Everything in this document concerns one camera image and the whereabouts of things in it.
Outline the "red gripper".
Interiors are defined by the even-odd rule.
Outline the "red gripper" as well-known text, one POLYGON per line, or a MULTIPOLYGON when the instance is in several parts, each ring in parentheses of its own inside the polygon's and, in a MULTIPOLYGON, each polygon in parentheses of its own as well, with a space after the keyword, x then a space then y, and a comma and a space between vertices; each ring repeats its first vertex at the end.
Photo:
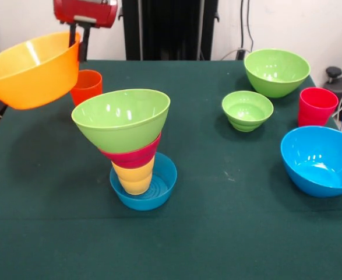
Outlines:
MULTIPOLYGON (((69 46, 75 44, 76 23, 86 22, 96 28, 111 28, 118 10, 118 1, 74 1, 54 0, 54 15, 60 21, 69 23, 69 46)), ((87 61, 90 28, 85 27, 79 44, 79 61, 87 61)))

